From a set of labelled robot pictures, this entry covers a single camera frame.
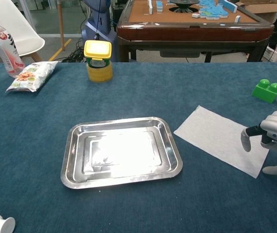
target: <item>chip bag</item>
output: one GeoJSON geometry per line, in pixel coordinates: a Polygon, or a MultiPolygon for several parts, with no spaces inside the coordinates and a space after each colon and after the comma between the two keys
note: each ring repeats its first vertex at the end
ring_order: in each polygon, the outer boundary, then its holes
{"type": "Polygon", "coordinates": [[[25,67],[6,91],[37,91],[58,62],[35,62],[25,67]]]}

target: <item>stainless steel tray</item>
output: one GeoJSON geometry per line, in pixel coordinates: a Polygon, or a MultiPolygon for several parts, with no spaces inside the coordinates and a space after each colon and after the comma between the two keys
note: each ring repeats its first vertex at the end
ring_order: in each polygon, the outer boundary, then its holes
{"type": "Polygon", "coordinates": [[[167,123],[157,117],[74,126],[68,134],[61,180],[91,188],[176,176],[182,160],[167,123]]]}

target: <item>floor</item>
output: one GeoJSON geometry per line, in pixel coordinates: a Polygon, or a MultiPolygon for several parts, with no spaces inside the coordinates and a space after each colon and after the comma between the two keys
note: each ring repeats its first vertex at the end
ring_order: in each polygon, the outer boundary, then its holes
{"type": "MultiPolygon", "coordinates": [[[[38,34],[60,33],[57,9],[30,11],[30,13],[38,34]]],[[[80,6],[63,8],[64,33],[81,34],[80,25],[85,19],[80,6]]]]}
{"type": "MultiPolygon", "coordinates": [[[[61,47],[60,38],[44,38],[46,41],[45,46],[38,52],[44,61],[47,61],[52,55],[61,47]]],[[[55,60],[61,61],[61,58],[67,57],[71,52],[76,49],[76,43],[78,38],[71,38],[71,42],[62,51],[55,60]]],[[[204,62],[205,55],[201,54],[198,58],[187,58],[189,63],[204,62]]],[[[33,60],[30,57],[23,57],[22,60],[25,63],[32,63],[33,60]]],[[[138,62],[183,62],[187,63],[185,58],[163,58],[158,51],[137,51],[138,62]]],[[[242,52],[221,54],[212,56],[212,62],[246,62],[246,55],[242,52]]]]}

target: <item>green toy block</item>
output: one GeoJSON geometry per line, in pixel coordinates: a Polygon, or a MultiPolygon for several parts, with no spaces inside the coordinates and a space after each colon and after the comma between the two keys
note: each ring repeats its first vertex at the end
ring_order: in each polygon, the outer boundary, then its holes
{"type": "Polygon", "coordinates": [[[277,97],[277,83],[273,83],[271,85],[269,84],[269,80],[261,79],[260,82],[255,86],[252,96],[268,103],[273,103],[277,97]]]}

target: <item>white bottle cap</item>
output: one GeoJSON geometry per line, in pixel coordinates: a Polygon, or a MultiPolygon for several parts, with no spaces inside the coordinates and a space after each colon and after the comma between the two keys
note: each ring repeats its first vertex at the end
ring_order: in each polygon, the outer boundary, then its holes
{"type": "Polygon", "coordinates": [[[6,220],[0,218],[0,233],[12,233],[15,225],[16,221],[12,217],[7,218],[6,220]]]}

